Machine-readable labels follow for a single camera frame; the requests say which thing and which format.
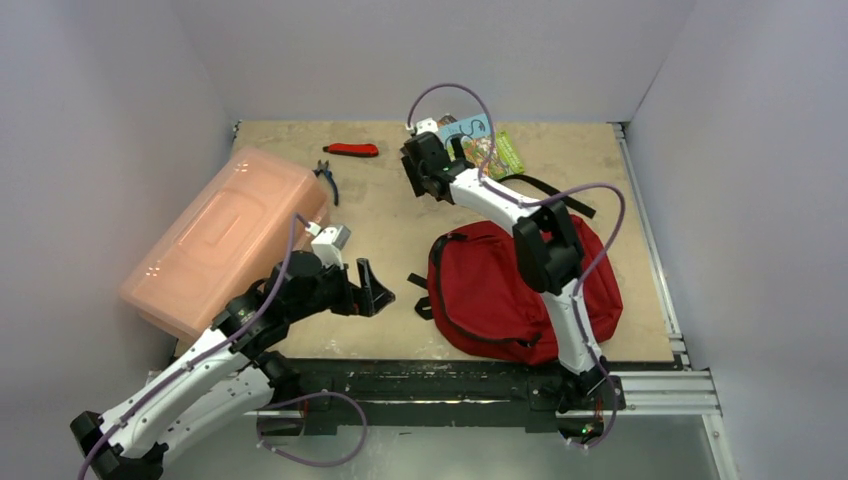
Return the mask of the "light blue book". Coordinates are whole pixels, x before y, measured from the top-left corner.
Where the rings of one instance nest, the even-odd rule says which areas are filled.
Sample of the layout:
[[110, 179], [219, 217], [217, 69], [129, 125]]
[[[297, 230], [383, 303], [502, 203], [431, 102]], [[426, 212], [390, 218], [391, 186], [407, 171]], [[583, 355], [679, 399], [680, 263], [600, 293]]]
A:
[[492, 147], [491, 129], [488, 117], [478, 114], [457, 119], [448, 114], [437, 121], [438, 136], [452, 159], [455, 158], [454, 140], [460, 142], [465, 157], [473, 163], [481, 163]]

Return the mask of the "blue handled pliers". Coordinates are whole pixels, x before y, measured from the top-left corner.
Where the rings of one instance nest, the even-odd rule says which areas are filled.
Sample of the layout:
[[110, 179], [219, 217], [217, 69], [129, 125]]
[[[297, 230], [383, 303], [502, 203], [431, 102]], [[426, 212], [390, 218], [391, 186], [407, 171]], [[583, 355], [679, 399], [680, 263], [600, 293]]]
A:
[[333, 205], [338, 206], [340, 200], [339, 190], [334, 179], [333, 173], [330, 170], [329, 162], [325, 160], [318, 160], [316, 162], [316, 167], [313, 169], [313, 174], [316, 178], [323, 177], [327, 181], [332, 191]]

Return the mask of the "red utility knife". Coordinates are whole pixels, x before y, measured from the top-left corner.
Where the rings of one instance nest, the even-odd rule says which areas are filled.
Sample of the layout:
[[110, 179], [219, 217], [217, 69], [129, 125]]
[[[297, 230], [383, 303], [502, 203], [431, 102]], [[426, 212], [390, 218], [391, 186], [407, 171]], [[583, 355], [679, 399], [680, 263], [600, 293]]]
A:
[[332, 155], [349, 156], [356, 158], [374, 158], [380, 154], [375, 144], [350, 144], [332, 143], [322, 147], [322, 151]]

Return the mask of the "pink translucent plastic storage box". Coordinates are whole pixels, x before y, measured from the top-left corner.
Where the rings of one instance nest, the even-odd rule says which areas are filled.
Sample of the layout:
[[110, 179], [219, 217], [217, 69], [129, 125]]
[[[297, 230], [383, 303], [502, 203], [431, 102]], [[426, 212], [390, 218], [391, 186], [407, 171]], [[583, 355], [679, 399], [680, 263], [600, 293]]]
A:
[[123, 282], [121, 298], [153, 325], [198, 338], [233, 297], [306, 242], [299, 214], [325, 225], [330, 200], [313, 171], [272, 153], [234, 153]]

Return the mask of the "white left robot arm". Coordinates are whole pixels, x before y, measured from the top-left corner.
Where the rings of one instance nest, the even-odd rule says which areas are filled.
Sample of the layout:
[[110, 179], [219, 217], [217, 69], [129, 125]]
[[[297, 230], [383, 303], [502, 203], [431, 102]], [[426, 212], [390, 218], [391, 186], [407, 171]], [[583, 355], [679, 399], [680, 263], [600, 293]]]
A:
[[212, 325], [136, 394], [104, 413], [84, 411], [70, 424], [84, 456], [77, 473], [100, 479], [158, 479], [168, 463], [226, 421], [249, 411], [305, 410], [332, 391], [306, 392], [300, 373], [272, 346], [292, 324], [329, 311], [373, 317], [395, 300], [368, 260], [325, 264], [295, 250], [268, 277], [233, 298]]

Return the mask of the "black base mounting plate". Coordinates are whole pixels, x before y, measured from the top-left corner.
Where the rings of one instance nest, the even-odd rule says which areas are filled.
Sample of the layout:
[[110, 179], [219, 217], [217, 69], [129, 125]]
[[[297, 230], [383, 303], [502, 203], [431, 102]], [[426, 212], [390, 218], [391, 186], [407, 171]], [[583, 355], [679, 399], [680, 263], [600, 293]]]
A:
[[553, 363], [525, 366], [497, 361], [290, 359], [294, 378], [273, 401], [309, 395], [294, 406], [252, 413], [267, 437], [334, 435], [342, 426], [494, 427], [527, 433], [560, 432], [575, 440], [600, 435], [599, 413], [612, 403], [624, 413], [636, 403], [627, 380], [657, 374], [681, 377], [678, 362], [613, 362], [618, 388], [571, 392]]

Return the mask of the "red student backpack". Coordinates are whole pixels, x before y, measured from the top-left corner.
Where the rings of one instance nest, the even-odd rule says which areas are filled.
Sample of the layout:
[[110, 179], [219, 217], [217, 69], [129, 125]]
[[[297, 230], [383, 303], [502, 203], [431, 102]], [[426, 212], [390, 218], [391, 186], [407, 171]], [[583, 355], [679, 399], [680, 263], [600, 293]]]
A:
[[[565, 201], [584, 248], [587, 268], [603, 244], [588, 225], [596, 210], [571, 198]], [[512, 238], [491, 221], [458, 227], [436, 239], [428, 273], [411, 273], [407, 281], [426, 288], [416, 313], [434, 320], [448, 342], [472, 356], [540, 365], [553, 362], [558, 345], [539, 293], [520, 278]], [[599, 342], [610, 340], [618, 326], [623, 300], [607, 257], [583, 284], [592, 332]]]

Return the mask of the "green illustrated book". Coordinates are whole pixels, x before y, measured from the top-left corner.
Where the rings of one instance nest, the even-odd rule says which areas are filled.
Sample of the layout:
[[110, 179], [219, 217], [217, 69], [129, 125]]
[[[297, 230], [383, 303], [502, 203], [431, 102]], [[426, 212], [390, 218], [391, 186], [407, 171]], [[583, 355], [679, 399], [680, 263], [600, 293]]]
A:
[[494, 180], [525, 173], [525, 165], [506, 131], [498, 132], [495, 141], [489, 135], [483, 135], [479, 138], [464, 137], [461, 144], [466, 158], [477, 167], [482, 167], [491, 150], [495, 149], [484, 168], [485, 175]]

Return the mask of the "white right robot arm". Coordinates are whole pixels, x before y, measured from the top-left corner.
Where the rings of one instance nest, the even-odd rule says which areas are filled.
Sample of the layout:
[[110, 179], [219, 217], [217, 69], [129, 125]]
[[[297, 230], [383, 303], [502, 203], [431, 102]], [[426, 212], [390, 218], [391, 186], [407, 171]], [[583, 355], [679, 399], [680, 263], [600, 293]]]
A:
[[533, 200], [486, 178], [461, 155], [451, 160], [433, 132], [412, 136], [401, 152], [416, 196], [465, 207], [511, 236], [520, 277], [541, 295], [553, 326], [564, 399], [576, 407], [596, 399], [608, 372], [584, 300], [584, 252], [564, 201]]

